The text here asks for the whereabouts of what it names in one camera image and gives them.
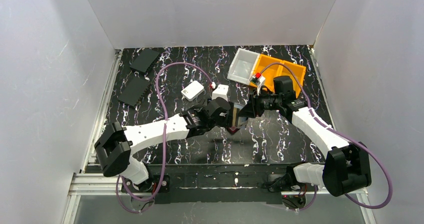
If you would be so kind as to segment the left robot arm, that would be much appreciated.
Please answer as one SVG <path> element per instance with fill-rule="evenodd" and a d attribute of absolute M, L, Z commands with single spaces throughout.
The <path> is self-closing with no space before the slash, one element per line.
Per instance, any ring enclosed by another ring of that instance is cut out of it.
<path fill-rule="evenodd" d="M 204 135 L 214 127 L 230 127 L 234 104 L 218 97 L 195 105 L 167 120 L 143 125 L 109 124 L 94 144 L 103 176 L 121 175 L 140 185 L 150 178 L 148 168 L 133 155 L 167 141 Z"/>

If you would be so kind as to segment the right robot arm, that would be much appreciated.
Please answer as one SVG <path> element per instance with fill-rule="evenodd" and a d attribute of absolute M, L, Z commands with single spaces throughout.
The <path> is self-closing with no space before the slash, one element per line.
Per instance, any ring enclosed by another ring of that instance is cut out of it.
<path fill-rule="evenodd" d="M 296 163 L 286 169 L 277 182 L 280 186 L 309 183 L 324 187 L 333 196 L 341 196 L 372 183 L 368 154 L 352 142 L 332 133 L 330 126 L 296 98 L 288 76 L 275 77 L 274 93 L 255 91 L 237 114 L 239 119 L 256 118 L 266 110 L 277 110 L 300 129 L 325 154 L 324 164 Z"/>

